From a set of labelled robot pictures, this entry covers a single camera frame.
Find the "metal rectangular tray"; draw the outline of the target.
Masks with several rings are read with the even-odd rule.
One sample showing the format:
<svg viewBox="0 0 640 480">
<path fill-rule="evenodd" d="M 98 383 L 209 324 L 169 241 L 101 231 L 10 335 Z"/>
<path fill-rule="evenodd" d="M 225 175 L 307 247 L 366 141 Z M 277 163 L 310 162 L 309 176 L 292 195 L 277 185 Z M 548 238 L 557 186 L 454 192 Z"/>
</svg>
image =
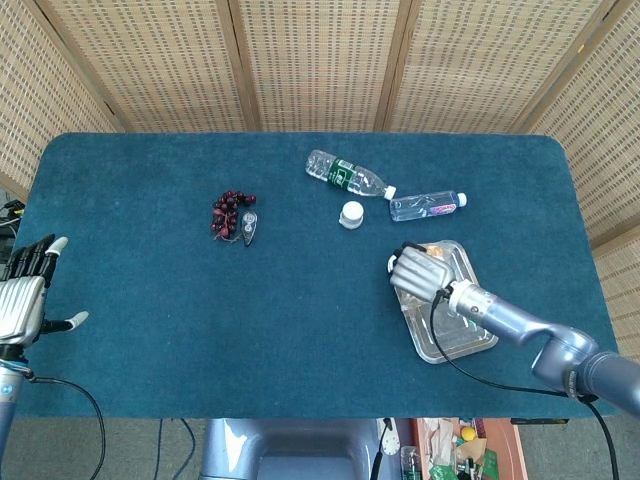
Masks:
<svg viewBox="0 0 640 480">
<path fill-rule="evenodd" d="M 445 262 L 455 271 L 457 281 L 469 280 L 478 283 L 466 251 L 459 243 L 441 240 L 421 245 L 425 247 L 427 244 L 439 245 L 447 251 L 448 258 Z M 445 362 L 429 330 L 431 303 L 421 301 L 397 288 L 394 290 L 418 355 L 430 364 Z M 496 335 L 466 317 L 450 311 L 445 301 L 442 301 L 435 311 L 434 331 L 439 345 L 451 359 L 491 349 L 499 341 Z"/>
</svg>

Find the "small white capped jar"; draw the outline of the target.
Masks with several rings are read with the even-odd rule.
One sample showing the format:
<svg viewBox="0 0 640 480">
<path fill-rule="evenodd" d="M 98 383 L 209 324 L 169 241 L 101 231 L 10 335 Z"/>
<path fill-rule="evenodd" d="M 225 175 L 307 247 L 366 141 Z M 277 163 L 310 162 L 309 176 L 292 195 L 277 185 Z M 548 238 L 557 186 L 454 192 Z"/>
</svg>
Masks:
<svg viewBox="0 0 640 480">
<path fill-rule="evenodd" d="M 357 229 L 364 220 L 364 207 L 357 201 L 346 202 L 339 216 L 339 223 L 346 229 Z"/>
</svg>

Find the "blue table cloth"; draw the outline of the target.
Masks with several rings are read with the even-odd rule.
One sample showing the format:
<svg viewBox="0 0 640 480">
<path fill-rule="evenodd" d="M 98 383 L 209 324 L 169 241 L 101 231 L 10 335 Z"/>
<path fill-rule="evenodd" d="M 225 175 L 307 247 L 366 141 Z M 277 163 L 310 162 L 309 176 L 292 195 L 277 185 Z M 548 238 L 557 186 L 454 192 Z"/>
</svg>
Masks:
<svg viewBox="0 0 640 480">
<path fill-rule="evenodd" d="M 311 177 L 312 150 L 362 166 L 396 198 L 467 195 L 394 222 L 390 201 Z M 212 205 L 255 195 L 249 247 L 216 240 Z M 339 223 L 357 201 L 357 229 Z M 534 135 L 67 133 L 45 148 L 22 245 L 69 243 L 48 293 L 70 333 L 27 350 L 39 376 L 116 417 L 582 416 L 540 396 L 540 349 L 500 341 L 457 367 L 417 354 L 387 261 L 405 242 L 461 244 L 480 285 L 616 346 L 563 148 Z"/>
</svg>

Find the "orange box of clutter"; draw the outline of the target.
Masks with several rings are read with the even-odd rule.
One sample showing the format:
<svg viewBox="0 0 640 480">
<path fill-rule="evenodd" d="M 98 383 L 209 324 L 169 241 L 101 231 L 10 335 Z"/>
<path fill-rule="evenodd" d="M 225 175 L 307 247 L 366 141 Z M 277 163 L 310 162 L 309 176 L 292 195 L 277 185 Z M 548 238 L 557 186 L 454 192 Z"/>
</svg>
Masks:
<svg viewBox="0 0 640 480">
<path fill-rule="evenodd" d="M 509 419 L 411 418 L 402 444 L 409 480 L 529 480 L 518 428 Z"/>
</svg>

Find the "water bottle with pink label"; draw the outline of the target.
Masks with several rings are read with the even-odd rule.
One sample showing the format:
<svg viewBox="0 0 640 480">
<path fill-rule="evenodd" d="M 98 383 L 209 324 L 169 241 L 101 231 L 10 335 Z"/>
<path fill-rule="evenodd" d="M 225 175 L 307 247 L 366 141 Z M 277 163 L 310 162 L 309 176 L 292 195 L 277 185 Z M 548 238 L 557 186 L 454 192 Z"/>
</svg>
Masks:
<svg viewBox="0 0 640 480">
<path fill-rule="evenodd" d="M 396 198 L 389 209 L 392 221 L 405 222 L 452 214 L 467 202 L 465 193 L 442 191 Z"/>
</svg>

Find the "water bottle with green label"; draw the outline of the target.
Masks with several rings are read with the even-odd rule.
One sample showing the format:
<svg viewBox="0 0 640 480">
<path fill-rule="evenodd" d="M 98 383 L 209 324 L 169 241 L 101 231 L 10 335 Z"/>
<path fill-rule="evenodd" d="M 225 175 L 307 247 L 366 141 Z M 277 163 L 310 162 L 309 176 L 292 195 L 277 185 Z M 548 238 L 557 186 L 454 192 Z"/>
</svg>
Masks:
<svg viewBox="0 0 640 480">
<path fill-rule="evenodd" d="M 305 171 L 311 177 L 364 197 L 383 197 L 390 201 L 396 193 L 395 186 L 371 170 L 321 150 L 311 151 Z"/>
</svg>

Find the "red grape bunch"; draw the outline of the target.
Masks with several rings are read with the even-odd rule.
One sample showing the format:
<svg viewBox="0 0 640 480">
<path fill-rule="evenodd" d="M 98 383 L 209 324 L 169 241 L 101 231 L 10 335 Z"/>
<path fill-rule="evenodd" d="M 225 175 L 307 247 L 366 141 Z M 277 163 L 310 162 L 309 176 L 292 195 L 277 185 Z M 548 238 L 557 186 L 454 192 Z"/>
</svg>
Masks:
<svg viewBox="0 0 640 480">
<path fill-rule="evenodd" d="M 242 191 L 227 191 L 212 205 L 211 231 L 216 240 L 233 243 L 242 240 L 241 220 L 256 204 L 257 198 Z"/>
</svg>

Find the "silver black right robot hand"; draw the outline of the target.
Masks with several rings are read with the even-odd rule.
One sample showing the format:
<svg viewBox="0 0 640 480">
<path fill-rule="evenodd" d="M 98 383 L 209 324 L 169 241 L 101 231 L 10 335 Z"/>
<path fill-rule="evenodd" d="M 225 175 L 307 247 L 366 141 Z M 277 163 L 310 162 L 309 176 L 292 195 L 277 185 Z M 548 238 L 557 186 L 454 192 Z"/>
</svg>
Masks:
<svg viewBox="0 0 640 480">
<path fill-rule="evenodd" d="M 387 261 L 390 283 L 424 302 L 432 302 L 438 291 L 456 280 L 455 271 L 444 260 L 427 253 L 419 244 L 405 242 Z"/>
</svg>

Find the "woven bamboo folding screen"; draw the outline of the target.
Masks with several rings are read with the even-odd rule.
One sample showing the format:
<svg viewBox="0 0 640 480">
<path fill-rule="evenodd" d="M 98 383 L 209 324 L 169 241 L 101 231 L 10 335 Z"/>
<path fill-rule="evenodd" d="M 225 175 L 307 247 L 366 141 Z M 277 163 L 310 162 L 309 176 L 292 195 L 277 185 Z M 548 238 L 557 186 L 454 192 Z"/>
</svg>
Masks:
<svg viewBox="0 0 640 480">
<path fill-rule="evenodd" d="M 72 131 L 537 133 L 640 361 L 640 0 L 0 0 L 0 204 Z"/>
</svg>

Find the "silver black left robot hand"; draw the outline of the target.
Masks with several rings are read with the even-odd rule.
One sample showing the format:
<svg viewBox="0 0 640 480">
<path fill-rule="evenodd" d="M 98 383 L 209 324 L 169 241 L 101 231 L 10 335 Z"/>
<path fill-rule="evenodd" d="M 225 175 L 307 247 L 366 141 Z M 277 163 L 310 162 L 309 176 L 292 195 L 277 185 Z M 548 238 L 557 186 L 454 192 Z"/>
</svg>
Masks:
<svg viewBox="0 0 640 480">
<path fill-rule="evenodd" d="M 27 348 L 41 335 L 75 330 L 88 319 L 87 311 L 65 320 L 45 318 L 48 290 L 67 244 L 67 237 L 49 234 L 10 256 L 0 274 L 0 347 Z"/>
</svg>

